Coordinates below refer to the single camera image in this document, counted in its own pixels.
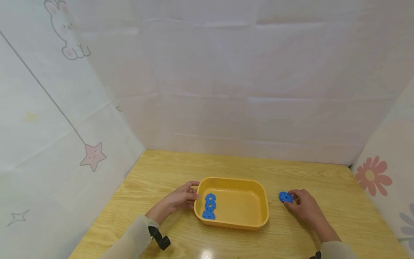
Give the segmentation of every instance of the blue plastic gear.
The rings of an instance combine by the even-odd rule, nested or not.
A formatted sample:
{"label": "blue plastic gear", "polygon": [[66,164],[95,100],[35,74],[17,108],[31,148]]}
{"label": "blue plastic gear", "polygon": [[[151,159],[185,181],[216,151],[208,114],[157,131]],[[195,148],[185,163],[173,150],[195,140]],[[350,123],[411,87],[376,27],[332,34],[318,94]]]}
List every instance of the blue plastic gear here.
{"label": "blue plastic gear", "polygon": [[290,195],[289,193],[287,193],[287,192],[285,192],[285,191],[281,191],[281,192],[279,193],[279,200],[280,200],[282,203],[285,203],[285,202],[290,202],[290,203],[293,203],[293,197],[292,197],[292,195]]}
{"label": "blue plastic gear", "polygon": [[204,205],[204,209],[206,211],[213,211],[216,209],[216,202],[206,202],[206,204]]}
{"label": "blue plastic gear", "polygon": [[212,203],[213,201],[216,201],[216,196],[214,194],[207,194],[205,199],[206,202]]}
{"label": "blue plastic gear", "polygon": [[203,211],[203,218],[208,219],[208,220],[215,220],[216,219],[216,215],[214,215],[214,212],[212,211]]}

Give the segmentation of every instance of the wooden table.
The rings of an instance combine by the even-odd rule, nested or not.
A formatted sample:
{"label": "wooden table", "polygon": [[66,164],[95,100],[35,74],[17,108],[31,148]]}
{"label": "wooden table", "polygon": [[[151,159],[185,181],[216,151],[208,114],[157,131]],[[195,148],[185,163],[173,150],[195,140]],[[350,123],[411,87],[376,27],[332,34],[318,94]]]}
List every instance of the wooden table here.
{"label": "wooden table", "polygon": [[208,176],[259,181],[269,201],[269,222],[258,231],[232,230],[206,226],[192,211],[180,211],[160,227],[161,233],[170,238],[171,246],[161,251],[153,241],[142,258],[307,259],[320,244],[316,235],[279,201],[279,192],[290,189],[307,189],[342,241],[351,245],[360,259],[408,258],[345,166],[148,150],[70,259],[99,258],[135,217],[145,214],[185,182]]}

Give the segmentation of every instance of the cartoon wall sticker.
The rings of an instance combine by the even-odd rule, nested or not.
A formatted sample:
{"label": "cartoon wall sticker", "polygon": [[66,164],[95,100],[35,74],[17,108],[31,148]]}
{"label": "cartoon wall sticker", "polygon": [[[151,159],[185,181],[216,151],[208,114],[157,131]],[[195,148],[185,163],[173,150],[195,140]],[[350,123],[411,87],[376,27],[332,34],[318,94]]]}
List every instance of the cartoon wall sticker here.
{"label": "cartoon wall sticker", "polygon": [[[59,107],[59,105],[53,100],[52,96],[48,93],[46,88],[43,86],[43,84],[39,81],[39,79],[35,76],[33,71],[29,68],[29,66],[26,64],[24,59],[19,55],[19,53],[16,51],[16,49],[13,47],[13,45],[10,43],[10,41],[6,38],[6,36],[3,34],[3,32],[0,30],[0,35],[3,37],[3,39],[6,41],[6,43],[10,46],[10,48],[13,50],[13,52],[16,54],[16,56],[20,59],[20,61],[23,63],[23,65],[27,68],[29,73],[33,76],[33,78],[36,80],[37,84],[42,88],[42,90],[46,93],[46,95],[50,98],[50,100],[53,102],[53,104],[56,106],[56,108],[60,111],[60,113],[63,115],[63,117],[66,119],[66,121],[69,123],[69,125],[72,127],[72,129],[75,131],[79,139],[82,141],[82,143],[85,146],[86,156],[80,163],[80,165],[90,165],[93,172],[95,172],[96,167],[98,166],[98,162],[105,160],[106,156],[102,153],[102,142],[97,144],[96,146],[91,146],[85,143],[79,132],[76,130],[75,126],[73,126],[72,122],[69,120],[69,118],[65,115],[65,113],[62,111],[62,109]],[[15,214],[12,213],[12,216],[22,216],[22,220],[24,221],[24,214]]]}
{"label": "cartoon wall sticker", "polygon": [[46,0],[45,7],[51,15],[52,27],[56,34],[65,42],[62,48],[63,55],[69,60],[88,57],[91,55],[88,46],[78,43],[75,37],[77,25],[72,21],[69,9],[64,1],[56,4]]}
{"label": "cartoon wall sticker", "polygon": [[10,226],[11,224],[13,224],[17,221],[26,221],[26,219],[24,218],[24,215],[26,215],[26,213],[28,213],[28,212],[29,212],[29,210],[27,210],[25,212],[22,212],[20,214],[12,213],[13,220],[6,227]]}

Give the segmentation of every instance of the right hand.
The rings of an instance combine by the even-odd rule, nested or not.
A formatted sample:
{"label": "right hand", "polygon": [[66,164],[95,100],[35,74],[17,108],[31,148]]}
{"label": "right hand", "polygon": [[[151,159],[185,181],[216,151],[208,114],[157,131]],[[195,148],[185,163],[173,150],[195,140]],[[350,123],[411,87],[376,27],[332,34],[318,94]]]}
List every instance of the right hand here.
{"label": "right hand", "polygon": [[285,202],[284,205],[301,220],[310,225],[326,221],[325,215],[323,215],[315,198],[307,190],[290,190],[288,193],[293,196],[296,203]]}

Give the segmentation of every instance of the pink flower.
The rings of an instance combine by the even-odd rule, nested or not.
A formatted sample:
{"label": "pink flower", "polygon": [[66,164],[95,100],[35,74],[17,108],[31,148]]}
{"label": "pink flower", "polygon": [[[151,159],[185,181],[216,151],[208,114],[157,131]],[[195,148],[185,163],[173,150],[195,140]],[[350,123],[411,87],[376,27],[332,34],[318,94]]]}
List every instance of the pink flower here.
{"label": "pink flower", "polygon": [[356,169],[358,173],[356,173],[355,178],[359,181],[359,184],[364,190],[368,188],[368,191],[372,196],[377,194],[377,188],[382,195],[387,196],[388,192],[383,185],[391,185],[392,179],[389,176],[382,174],[387,170],[387,163],[385,161],[379,161],[379,156],[376,156],[374,160],[372,160],[371,157],[368,157],[366,162]]}

